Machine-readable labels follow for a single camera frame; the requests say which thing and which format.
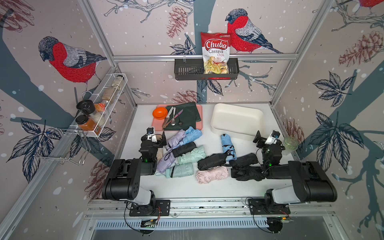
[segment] green plastic cup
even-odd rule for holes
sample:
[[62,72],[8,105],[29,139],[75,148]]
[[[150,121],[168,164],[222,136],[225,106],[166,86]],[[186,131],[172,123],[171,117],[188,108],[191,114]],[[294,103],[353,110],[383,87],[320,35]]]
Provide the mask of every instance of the green plastic cup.
[[283,155],[288,155],[298,148],[299,141],[294,137],[287,136],[286,138],[284,138],[283,145],[285,147],[285,150],[283,150],[281,153]]

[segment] black metal basket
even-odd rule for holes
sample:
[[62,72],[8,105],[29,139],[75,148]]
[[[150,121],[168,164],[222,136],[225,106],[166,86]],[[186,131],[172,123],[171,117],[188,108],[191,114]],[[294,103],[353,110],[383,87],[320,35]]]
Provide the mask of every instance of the black metal basket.
[[237,79],[239,75],[239,63],[237,58],[230,58],[227,62],[228,72],[224,74],[209,73],[204,74],[203,59],[175,59],[175,79],[182,80],[208,80],[208,79]]

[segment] red bird illustration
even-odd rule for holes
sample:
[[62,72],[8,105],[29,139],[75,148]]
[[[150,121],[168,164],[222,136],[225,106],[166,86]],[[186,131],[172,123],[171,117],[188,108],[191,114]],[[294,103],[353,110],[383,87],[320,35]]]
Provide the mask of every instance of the red bird illustration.
[[370,12],[370,14],[368,16],[376,14],[376,13],[372,12],[372,10],[371,10],[372,7],[376,6],[379,3],[384,2],[384,0],[346,0],[344,2],[341,2],[340,5],[346,4],[346,3],[351,2],[351,1],[356,1],[356,2],[359,2],[359,4],[360,4],[359,8],[356,10],[356,12],[353,15],[356,15],[356,13],[358,12],[358,10],[361,7],[366,7],[366,8],[369,8],[369,12]]
[[87,82],[96,75],[97,65],[107,59],[83,48],[68,46],[51,36],[40,41],[39,52],[43,61],[48,60],[65,79],[74,83],[85,83],[86,90],[82,95],[89,93]]
[[234,9],[229,12],[225,19],[228,21],[227,33],[232,33],[232,44],[237,52],[253,52],[255,49],[270,49],[276,53],[282,53],[273,48],[262,31],[253,25],[248,18],[248,13],[242,9]]

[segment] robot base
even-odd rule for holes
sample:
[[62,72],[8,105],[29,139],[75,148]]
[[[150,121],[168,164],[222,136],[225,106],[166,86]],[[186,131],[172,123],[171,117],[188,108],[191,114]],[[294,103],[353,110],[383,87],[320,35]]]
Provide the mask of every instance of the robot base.
[[129,211],[130,217],[145,217],[145,216],[158,216],[160,208],[160,216],[169,216],[170,200],[155,200],[155,195],[151,191],[151,200],[148,205],[133,206]]
[[267,190],[264,198],[249,198],[247,200],[248,205],[251,206],[249,210],[252,215],[283,214],[281,211],[286,214],[291,213],[288,205],[273,202],[272,194],[269,194],[271,190]]

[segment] cassava chips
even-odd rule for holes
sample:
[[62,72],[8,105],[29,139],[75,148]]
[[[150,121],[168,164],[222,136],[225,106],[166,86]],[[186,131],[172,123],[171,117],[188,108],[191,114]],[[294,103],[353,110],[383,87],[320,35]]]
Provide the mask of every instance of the cassava chips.
[[204,73],[228,73],[231,33],[201,33]]

